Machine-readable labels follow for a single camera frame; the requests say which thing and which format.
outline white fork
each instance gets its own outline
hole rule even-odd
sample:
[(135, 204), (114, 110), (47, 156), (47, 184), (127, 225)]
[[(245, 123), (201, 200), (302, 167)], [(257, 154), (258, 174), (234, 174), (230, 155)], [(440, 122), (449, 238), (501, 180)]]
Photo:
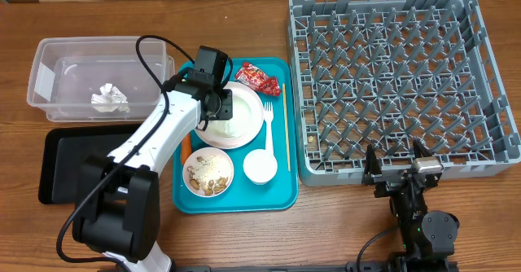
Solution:
[(271, 122), (274, 120), (274, 106), (271, 102), (264, 104), (264, 121), (266, 121), (266, 151), (274, 154), (274, 137), (271, 134)]

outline table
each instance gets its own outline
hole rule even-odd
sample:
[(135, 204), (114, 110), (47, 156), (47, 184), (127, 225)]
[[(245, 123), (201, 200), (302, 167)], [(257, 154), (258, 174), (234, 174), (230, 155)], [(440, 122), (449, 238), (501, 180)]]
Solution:
[[(479, 0), (516, 122), (521, 125), (521, 0)], [(83, 2), (0, 6), (0, 270), (96, 271), (108, 264), (74, 265), (55, 252), (68, 205), (37, 200), (44, 140), (56, 127), (26, 103), (29, 71), (45, 37), (141, 35), (174, 40), (189, 54), (199, 45), (232, 57), (287, 59), (287, 0)], [(186, 60), (170, 50), (177, 66)], [(520, 270), (521, 165), (493, 178), (446, 180), (426, 193), (430, 210), (458, 216), (461, 271)], [(300, 186), (283, 212), (190, 216), (172, 202), (172, 165), (161, 176), (158, 241), (178, 265), (315, 265), (354, 261), (373, 235), (394, 225), (387, 199), (373, 187)], [(376, 242), (364, 259), (400, 251), (398, 233)], [(94, 255), (73, 242), (75, 257)]]

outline gray plastic crate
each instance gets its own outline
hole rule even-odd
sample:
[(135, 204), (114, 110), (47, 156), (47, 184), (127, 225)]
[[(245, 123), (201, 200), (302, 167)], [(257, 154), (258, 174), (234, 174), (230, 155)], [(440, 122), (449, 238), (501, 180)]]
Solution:
[(477, 0), (289, 0), (300, 180), (361, 183), (372, 144), (384, 173), (414, 138), (443, 178), (519, 162), (518, 130)]

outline candy wrapper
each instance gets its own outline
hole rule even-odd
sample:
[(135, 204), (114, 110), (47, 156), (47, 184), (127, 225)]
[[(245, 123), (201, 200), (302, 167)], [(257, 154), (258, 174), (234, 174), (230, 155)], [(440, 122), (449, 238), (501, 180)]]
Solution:
[(276, 77), (268, 77), (260, 68), (245, 62), (235, 75), (235, 80), (251, 89), (272, 96), (280, 96), (280, 86)]

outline crumpled napkin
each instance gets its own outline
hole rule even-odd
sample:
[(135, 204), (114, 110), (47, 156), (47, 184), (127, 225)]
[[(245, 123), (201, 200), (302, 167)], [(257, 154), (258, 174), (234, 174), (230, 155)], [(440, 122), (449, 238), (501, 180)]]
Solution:
[[(101, 94), (92, 94), (90, 102), (92, 104), (122, 104), (128, 103), (127, 96), (119, 91), (112, 84), (105, 84), (99, 88)], [(130, 108), (127, 105), (116, 105), (116, 106), (103, 106), (94, 107), (99, 112), (113, 112), (116, 109), (122, 112), (129, 112)]]

